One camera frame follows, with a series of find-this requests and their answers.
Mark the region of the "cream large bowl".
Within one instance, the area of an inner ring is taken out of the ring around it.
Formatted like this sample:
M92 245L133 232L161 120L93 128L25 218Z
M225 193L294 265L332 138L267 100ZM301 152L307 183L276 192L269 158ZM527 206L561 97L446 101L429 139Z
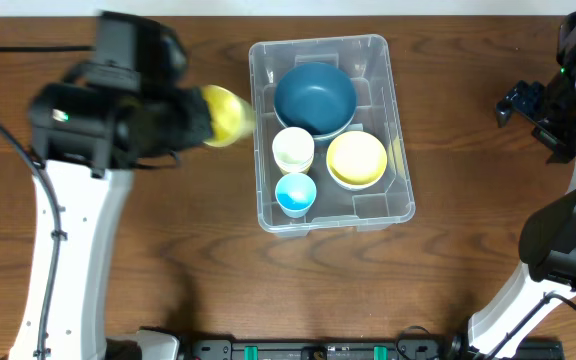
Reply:
M338 112L297 112L287 114L275 111L277 120L284 128L297 127L306 130L316 142L325 142L340 135L351 124L355 111L350 114Z

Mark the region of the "white plastic cup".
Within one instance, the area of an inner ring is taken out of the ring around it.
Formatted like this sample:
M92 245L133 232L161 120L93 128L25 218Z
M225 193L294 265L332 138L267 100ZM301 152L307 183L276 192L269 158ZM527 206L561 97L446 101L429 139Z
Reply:
M314 156L315 143L311 134L299 127L281 130L272 141L272 153L280 166L296 167Z

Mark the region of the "pink plastic cup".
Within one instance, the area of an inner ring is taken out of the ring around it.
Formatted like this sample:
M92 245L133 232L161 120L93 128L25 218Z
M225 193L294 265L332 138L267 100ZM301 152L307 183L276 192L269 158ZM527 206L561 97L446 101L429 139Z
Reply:
M303 173L307 174L311 167L311 163L304 163L304 164L278 164L278 168L282 174L290 174L290 173Z

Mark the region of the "light blue plastic cup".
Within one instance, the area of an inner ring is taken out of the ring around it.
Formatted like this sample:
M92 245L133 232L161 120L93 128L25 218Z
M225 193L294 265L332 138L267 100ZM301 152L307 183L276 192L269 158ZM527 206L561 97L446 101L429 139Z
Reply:
M285 215L299 218L305 216L314 204L317 187L308 175L289 173L277 182L275 197Z

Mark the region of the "white small bowl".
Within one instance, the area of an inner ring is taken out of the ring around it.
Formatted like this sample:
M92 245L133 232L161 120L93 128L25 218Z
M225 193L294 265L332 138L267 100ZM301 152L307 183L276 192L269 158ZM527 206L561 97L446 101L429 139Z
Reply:
M349 190L349 191L361 191L364 189L367 189L373 185L375 185L380 179L380 178L376 178L371 182L368 182L366 184L359 184L359 185L355 185L355 184L350 184L347 182L342 181L340 178L338 178L334 173L330 173L332 179L342 188Z

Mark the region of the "yellow plastic cup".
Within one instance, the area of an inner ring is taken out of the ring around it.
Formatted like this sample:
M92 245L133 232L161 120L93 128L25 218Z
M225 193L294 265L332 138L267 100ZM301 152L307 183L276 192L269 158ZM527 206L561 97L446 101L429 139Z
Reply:
M206 85L201 94L207 103L213 135L204 143L211 147L227 147L253 134L256 118L252 106L233 92Z

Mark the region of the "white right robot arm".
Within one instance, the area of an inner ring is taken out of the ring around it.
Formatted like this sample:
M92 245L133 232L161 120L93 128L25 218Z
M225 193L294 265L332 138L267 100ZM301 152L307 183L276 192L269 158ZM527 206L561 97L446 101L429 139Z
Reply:
M560 359L556 345L526 336L558 305L576 296L576 11L559 27L559 72L548 85L518 82L496 105L497 123L521 114L551 161L574 164L566 194L533 213L519 239L520 262L491 302L468 320L449 355L461 359Z

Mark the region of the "dark blue top bowl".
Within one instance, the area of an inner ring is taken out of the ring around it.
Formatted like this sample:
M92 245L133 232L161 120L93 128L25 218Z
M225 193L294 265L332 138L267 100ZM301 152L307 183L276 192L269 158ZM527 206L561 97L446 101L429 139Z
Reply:
M287 114L306 111L350 114L356 111L358 95L343 71L311 62L295 67L279 81L273 105L275 111Z

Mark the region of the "yellow bowl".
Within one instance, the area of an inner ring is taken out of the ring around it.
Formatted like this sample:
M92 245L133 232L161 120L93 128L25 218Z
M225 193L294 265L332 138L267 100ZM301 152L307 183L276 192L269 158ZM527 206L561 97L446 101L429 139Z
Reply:
M384 145L363 131L349 131L335 138L326 153L329 173L350 184L366 184L380 178L387 168Z

